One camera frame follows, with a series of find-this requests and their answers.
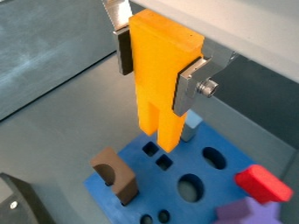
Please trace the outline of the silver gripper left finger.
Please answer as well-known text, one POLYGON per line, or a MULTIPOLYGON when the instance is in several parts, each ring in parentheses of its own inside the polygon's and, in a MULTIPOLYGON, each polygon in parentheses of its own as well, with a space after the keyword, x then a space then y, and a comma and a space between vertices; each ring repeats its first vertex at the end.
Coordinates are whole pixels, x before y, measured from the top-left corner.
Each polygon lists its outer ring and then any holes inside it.
POLYGON ((128 19, 132 11, 128 0, 102 0, 110 21, 114 25, 114 37, 116 41, 116 57, 119 72, 128 75, 134 72, 134 60, 131 50, 131 35, 128 19))

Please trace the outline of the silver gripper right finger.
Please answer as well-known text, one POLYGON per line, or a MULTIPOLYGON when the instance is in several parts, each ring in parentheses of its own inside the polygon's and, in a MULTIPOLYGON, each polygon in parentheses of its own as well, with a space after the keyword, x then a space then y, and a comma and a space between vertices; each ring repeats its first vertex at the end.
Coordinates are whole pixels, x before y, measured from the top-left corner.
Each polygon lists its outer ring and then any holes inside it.
POLYGON ((173 111, 178 116, 183 116, 193 107, 197 94, 213 97, 219 84, 211 77, 239 56, 210 38, 203 40, 202 53, 203 55, 178 73, 173 99, 173 111))

